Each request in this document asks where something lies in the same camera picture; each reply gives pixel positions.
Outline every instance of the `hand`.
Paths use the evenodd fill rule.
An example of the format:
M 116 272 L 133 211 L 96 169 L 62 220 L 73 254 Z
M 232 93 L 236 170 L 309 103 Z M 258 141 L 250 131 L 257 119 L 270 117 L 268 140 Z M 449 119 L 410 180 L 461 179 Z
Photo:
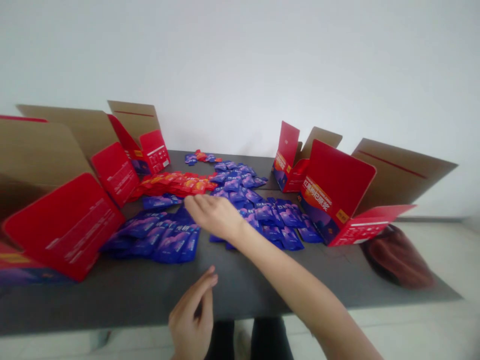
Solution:
M 203 360 L 214 328 L 212 288 L 219 281 L 212 265 L 181 297 L 170 313 L 168 327 L 175 347 L 175 360 Z M 196 314 L 201 303 L 201 314 Z
M 229 243 L 239 235 L 244 218 L 224 197 L 195 195 L 185 198 L 185 207 L 195 222 Z

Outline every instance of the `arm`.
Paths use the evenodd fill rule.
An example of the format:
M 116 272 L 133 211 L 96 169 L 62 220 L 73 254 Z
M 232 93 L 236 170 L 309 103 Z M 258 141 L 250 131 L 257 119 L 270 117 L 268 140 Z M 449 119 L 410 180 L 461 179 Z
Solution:
M 328 359 L 382 358 L 335 295 L 253 229 L 227 199 L 189 196 L 185 206 L 197 224 L 250 259 L 310 329 Z

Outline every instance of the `person's right hand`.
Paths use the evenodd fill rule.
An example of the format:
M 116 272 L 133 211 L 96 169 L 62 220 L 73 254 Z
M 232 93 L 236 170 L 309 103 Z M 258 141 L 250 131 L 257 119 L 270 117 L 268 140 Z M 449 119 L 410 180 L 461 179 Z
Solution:
M 231 243 L 246 222 L 237 209 L 224 197 L 187 196 L 185 207 L 200 227 Z

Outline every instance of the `forearm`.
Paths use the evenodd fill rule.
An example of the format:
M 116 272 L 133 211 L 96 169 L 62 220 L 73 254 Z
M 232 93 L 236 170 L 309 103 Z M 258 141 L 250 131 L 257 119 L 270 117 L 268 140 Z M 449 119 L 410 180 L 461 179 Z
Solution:
M 262 272 L 329 358 L 378 356 L 337 297 L 298 262 L 248 224 L 231 242 Z

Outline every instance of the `pile of packets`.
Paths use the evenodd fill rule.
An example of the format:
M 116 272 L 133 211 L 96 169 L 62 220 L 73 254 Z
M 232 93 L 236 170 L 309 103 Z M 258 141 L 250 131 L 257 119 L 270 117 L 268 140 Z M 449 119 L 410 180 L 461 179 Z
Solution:
M 138 200 L 141 196 L 150 197 L 173 194 L 185 198 L 188 195 L 205 194 L 223 184 L 230 177 L 238 179 L 246 188 L 257 188 L 267 183 L 266 177 L 257 177 L 255 171 L 247 165 L 234 161 L 221 161 L 214 166 L 217 172 L 209 176 L 199 176 L 196 173 L 181 171 L 162 172 L 143 178 L 140 185 L 132 192 L 129 202 Z
M 124 223 L 100 251 L 114 259 L 142 258 L 164 264 L 193 261 L 200 227 L 183 205 L 175 213 L 163 211 L 168 206 L 141 211 Z
M 211 195 L 227 198 L 254 229 L 280 249 L 304 249 L 295 229 L 298 229 L 304 242 L 321 243 L 322 238 L 310 218 L 302 214 L 296 204 L 273 197 L 265 200 L 251 189 L 258 185 L 258 178 L 253 177 L 249 170 L 248 166 L 240 165 L 237 171 L 231 170 L 228 174 L 219 172 L 215 178 L 210 179 L 219 184 Z M 211 235 L 210 241 L 216 243 L 225 240 Z M 234 249 L 228 242 L 225 247 Z

